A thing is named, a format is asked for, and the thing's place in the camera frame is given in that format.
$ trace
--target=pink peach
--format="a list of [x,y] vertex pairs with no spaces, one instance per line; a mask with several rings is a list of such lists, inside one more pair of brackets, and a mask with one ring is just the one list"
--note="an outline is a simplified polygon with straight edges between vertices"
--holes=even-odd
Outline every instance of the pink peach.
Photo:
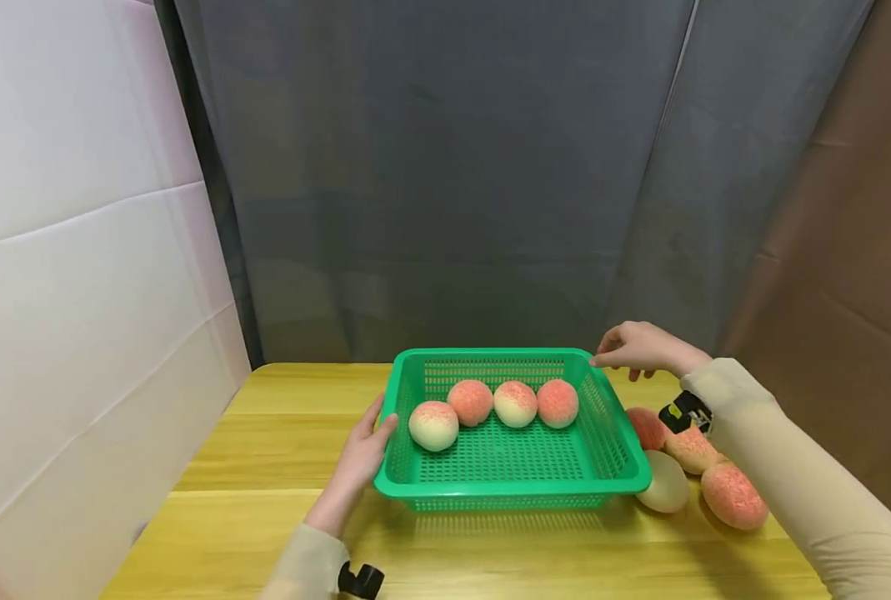
[[458,416],[445,402],[422,402],[408,417],[408,433],[420,447],[440,453],[458,437]]
[[638,434],[638,441],[643,450],[661,450],[665,446],[672,430],[658,417],[658,413],[641,406],[634,406],[626,411],[631,426]]
[[537,412],[535,392],[521,381],[506,381],[495,390],[495,414],[510,428],[525,428]]
[[712,513],[735,529],[759,529],[768,519],[765,501],[731,462],[720,462],[703,473],[702,495]]
[[459,423],[474,428],[492,412],[492,391],[477,379],[464,379],[452,386],[447,402],[455,409]]
[[567,428],[578,416],[578,393],[563,379],[551,379],[538,388],[538,417],[552,429]]
[[665,441],[665,453],[677,460],[686,473],[700,475],[705,469],[723,461],[724,456],[718,453],[709,440],[706,440],[696,426],[691,426],[681,433],[668,436]]

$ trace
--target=wooden table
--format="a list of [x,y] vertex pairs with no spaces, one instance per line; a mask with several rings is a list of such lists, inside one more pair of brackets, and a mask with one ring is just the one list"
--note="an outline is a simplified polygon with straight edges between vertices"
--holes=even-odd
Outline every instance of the wooden table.
[[[256,598],[389,368],[252,374],[103,598]],[[658,408],[678,393],[661,374],[639,384],[609,376],[627,406]],[[346,543],[355,566],[386,573],[382,600],[828,598],[773,519],[754,534],[727,529],[698,486],[673,517],[634,498],[597,512],[416,516],[369,491]]]

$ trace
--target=white panel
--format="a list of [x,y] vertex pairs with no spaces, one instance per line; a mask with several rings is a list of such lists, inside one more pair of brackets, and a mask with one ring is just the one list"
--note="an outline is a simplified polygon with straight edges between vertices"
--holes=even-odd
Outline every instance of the white panel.
[[96,598],[241,383],[204,324],[77,438],[0,518],[0,585],[12,598]]
[[153,8],[0,0],[0,583],[95,598],[248,376]]
[[159,189],[103,2],[0,0],[0,239]]
[[211,316],[172,193],[0,242],[0,503]]
[[167,200],[173,237],[186,258],[186,268],[192,277],[201,311],[206,315],[214,314],[235,302],[235,298],[225,271],[225,258],[218,244],[215,217],[209,206],[205,183],[168,190]]
[[188,131],[165,38],[151,3],[107,0],[109,14],[122,44],[135,98],[148,130],[151,151],[162,188],[174,188],[203,178]]

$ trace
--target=right hand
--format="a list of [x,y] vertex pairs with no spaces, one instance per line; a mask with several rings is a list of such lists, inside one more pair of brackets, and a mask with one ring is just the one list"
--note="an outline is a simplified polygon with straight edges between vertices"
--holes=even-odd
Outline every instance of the right hand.
[[691,343],[650,322],[627,321],[605,333],[590,362],[598,368],[628,367],[628,379],[637,381],[642,372],[651,378],[658,370],[681,379],[711,360]]

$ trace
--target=gray curtain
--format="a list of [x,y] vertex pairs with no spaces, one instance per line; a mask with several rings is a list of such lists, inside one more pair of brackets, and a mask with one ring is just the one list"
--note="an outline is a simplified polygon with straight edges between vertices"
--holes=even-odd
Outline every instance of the gray curtain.
[[264,359],[711,345],[869,4],[177,0]]

